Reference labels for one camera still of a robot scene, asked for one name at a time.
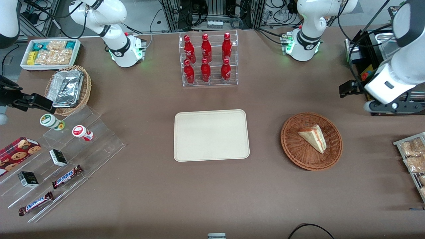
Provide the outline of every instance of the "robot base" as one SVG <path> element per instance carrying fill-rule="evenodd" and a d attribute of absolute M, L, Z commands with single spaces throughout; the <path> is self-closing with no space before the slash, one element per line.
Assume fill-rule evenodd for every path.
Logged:
<path fill-rule="evenodd" d="M 317 53 L 320 43 L 317 44 L 315 49 L 304 49 L 304 47 L 297 40 L 297 33 L 299 31 L 299 29 L 289 31 L 286 33 L 286 38 L 280 38 L 281 43 L 288 44 L 287 46 L 282 46 L 282 52 L 284 55 L 290 55 L 295 60 L 308 61 L 313 58 L 314 54 Z"/>
<path fill-rule="evenodd" d="M 121 67 L 130 67 L 145 59 L 146 41 L 135 36 L 127 36 L 130 39 L 130 47 L 122 57 L 114 56 L 111 51 L 112 60 Z"/>

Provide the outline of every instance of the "brown tablecloth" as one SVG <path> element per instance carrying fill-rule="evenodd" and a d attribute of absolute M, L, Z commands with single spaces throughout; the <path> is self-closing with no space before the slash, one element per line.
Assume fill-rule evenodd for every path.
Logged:
<path fill-rule="evenodd" d="M 155 35 L 146 60 L 131 68 L 118 67 L 101 38 L 81 38 L 78 64 L 93 81 L 89 105 L 127 146 L 35 224 L 2 205 L 0 238 L 286 238 L 303 222 L 336 238 L 423 238 L 425 212 L 408 211 L 423 204 L 392 145 L 425 131 L 423 117 L 371 117 L 363 96 L 339 98 L 338 86 L 352 76 L 336 27 L 308 62 L 283 56 L 255 31 L 238 33 L 239 85 L 207 89 L 182 87 L 178 34 Z M 18 83 L 42 94 L 51 75 L 23 70 Z M 224 109 L 246 112 L 250 156 L 175 161 L 174 116 Z M 283 123 L 303 111 L 326 116 L 341 132 L 342 157 L 327 171 L 303 170 L 282 150 Z M 7 114 L 1 148 L 46 132 L 43 111 Z M 326 238 L 314 228 L 293 238 L 308 236 Z"/>

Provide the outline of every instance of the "cookie box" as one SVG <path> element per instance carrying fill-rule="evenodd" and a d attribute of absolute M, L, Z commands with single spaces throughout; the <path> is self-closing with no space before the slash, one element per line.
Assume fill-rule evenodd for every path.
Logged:
<path fill-rule="evenodd" d="M 28 60 L 28 57 L 30 56 L 30 52 L 33 51 L 34 44 L 48 42 L 51 40 L 65 40 L 67 42 L 75 42 L 69 64 L 68 65 L 28 65 L 27 60 Z M 80 46 L 81 46 L 81 43 L 79 40 L 68 39 L 68 38 L 48 38 L 48 39 L 31 40 L 28 43 L 24 56 L 22 57 L 21 68 L 27 71 L 54 71 L 54 70 L 59 70 L 65 67 L 73 66 L 75 63 L 75 60 L 77 59 Z"/>
<path fill-rule="evenodd" d="M 0 176 L 41 149 L 37 141 L 20 137 L 0 150 Z"/>

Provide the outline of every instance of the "acrylic display stand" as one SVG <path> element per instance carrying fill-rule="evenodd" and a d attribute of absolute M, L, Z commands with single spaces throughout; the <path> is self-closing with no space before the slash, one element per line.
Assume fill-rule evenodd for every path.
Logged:
<path fill-rule="evenodd" d="M 69 115 L 64 119 L 64 122 L 65 128 L 63 130 L 50 129 L 37 140 L 42 149 L 36 155 L 0 178 L 0 188 L 4 192 L 2 194 L 2 205 L 7 205 L 9 209 L 16 211 L 17 217 L 19 208 L 25 207 L 46 195 L 47 192 L 52 191 L 54 200 L 42 204 L 23 216 L 23 220 L 27 222 L 40 220 L 125 146 L 106 127 L 100 119 L 100 115 L 88 106 Z M 71 131 L 76 125 L 83 125 L 92 131 L 93 139 L 85 141 L 74 137 Z M 65 167 L 53 164 L 49 154 L 49 151 L 53 148 L 63 152 L 68 161 Z M 78 164 L 84 171 L 57 189 L 53 189 L 52 182 L 71 171 Z M 21 171 L 33 172 L 39 185 L 35 188 L 23 187 L 17 176 Z"/>
<path fill-rule="evenodd" d="M 221 66 L 223 65 L 223 59 L 221 57 L 221 45 L 224 40 L 224 33 L 230 33 L 230 41 L 232 42 L 232 56 L 230 57 L 230 81 L 227 84 L 221 82 Z M 189 85 L 184 77 L 184 64 L 183 61 L 186 59 L 184 54 L 184 40 L 183 37 L 189 35 L 190 41 L 195 47 L 196 62 L 192 64 L 193 70 L 195 71 L 195 84 Z M 238 79 L 238 32 L 237 31 L 209 31 L 208 38 L 212 48 L 212 61 L 209 63 L 211 67 L 211 80 L 209 83 L 202 81 L 201 74 L 201 59 L 202 59 L 202 34 L 198 32 L 186 32 L 180 33 L 179 35 L 179 52 L 180 52 L 180 67 L 181 67 L 181 78 L 184 87 L 196 87 L 196 86 L 226 86 L 226 85 L 237 85 Z"/>
<path fill-rule="evenodd" d="M 422 141 L 422 144 L 424 144 L 424 145 L 425 145 L 425 132 L 424 132 L 424 133 L 420 133 L 420 134 L 413 135 L 413 136 L 411 136 L 411 137 L 408 137 L 408 138 L 405 138 L 405 139 L 402 139 L 402 140 L 399 140 L 399 141 L 397 141 L 397 142 L 394 142 L 394 143 L 393 143 L 395 146 L 397 146 L 397 148 L 398 148 L 398 150 L 399 150 L 399 152 L 400 152 L 401 156 L 403 157 L 403 162 L 404 162 L 404 164 L 406 164 L 406 159 L 408 158 L 408 156 L 406 156 L 406 155 L 405 155 L 405 153 L 404 153 L 404 152 L 403 152 L 403 150 L 401 149 L 400 145 L 401 145 L 401 143 L 403 143 L 403 142 L 410 141 L 410 140 L 412 140 L 412 139 L 416 139 L 416 138 L 420 138 L 420 139 L 421 139 L 421 141 Z M 416 188 L 418 189 L 418 192 L 419 192 L 419 189 L 420 189 L 421 187 L 424 187 L 424 185 L 422 185 L 422 183 L 419 181 L 419 179 L 418 179 L 418 178 L 419 178 L 419 176 L 422 176 L 422 175 L 424 175 L 425 173 L 412 173 L 412 172 L 410 172 L 410 171 L 409 171 L 409 173 L 410 173 L 410 175 L 412 176 L 413 182 L 415 183 L 415 186 L 416 186 Z M 422 193 L 419 193 L 419 195 L 421 196 L 422 201 L 423 201 L 423 202 L 425 202 L 425 197 L 422 195 Z"/>

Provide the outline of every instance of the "wicker basket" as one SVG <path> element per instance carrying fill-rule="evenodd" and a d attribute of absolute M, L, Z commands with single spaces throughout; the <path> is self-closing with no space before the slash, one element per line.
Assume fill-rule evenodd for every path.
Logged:
<path fill-rule="evenodd" d="M 313 148 L 298 131 L 301 128 L 319 125 L 327 148 L 323 154 Z M 343 140 L 337 127 L 327 118 L 312 112 L 290 117 L 282 127 L 280 142 L 289 159 L 296 165 L 311 171 L 332 167 L 341 157 Z"/>
<path fill-rule="evenodd" d="M 84 79 L 83 79 L 83 85 L 82 85 L 82 88 L 81 88 L 81 93 L 80 93 L 78 105 L 74 108 L 56 108 L 55 114 L 59 114 L 59 115 L 63 115 L 63 116 L 68 116 L 72 112 L 76 111 L 78 108 L 85 106 L 87 104 L 88 99 L 90 98 L 91 79 L 90 79 L 90 76 L 88 75 L 87 71 L 83 67 L 78 66 L 78 65 L 66 67 L 66 68 L 60 69 L 59 71 L 70 71 L 70 70 L 79 70 L 79 71 L 83 72 L 84 73 Z M 52 83 L 52 80 L 53 80 L 53 76 L 50 77 L 50 80 L 47 84 L 46 90 L 44 91 L 44 97 L 47 97 L 47 93 L 49 92 L 50 84 Z"/>

